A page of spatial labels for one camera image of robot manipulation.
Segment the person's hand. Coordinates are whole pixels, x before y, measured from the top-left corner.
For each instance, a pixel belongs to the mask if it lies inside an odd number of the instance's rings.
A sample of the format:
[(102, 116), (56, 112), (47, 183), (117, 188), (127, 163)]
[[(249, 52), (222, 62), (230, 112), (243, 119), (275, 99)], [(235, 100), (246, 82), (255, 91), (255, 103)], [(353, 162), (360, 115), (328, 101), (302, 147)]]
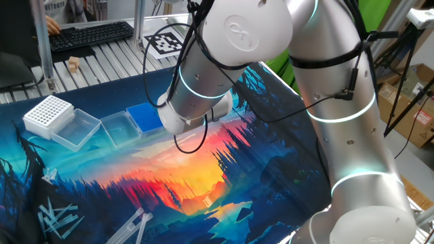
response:
[(49, 16), (45, 16), (45, 21), (46, 21), (47, 31), (49, 35), (60, 34), (61, 31), (60, 25), (53, 18), (50, 18)]

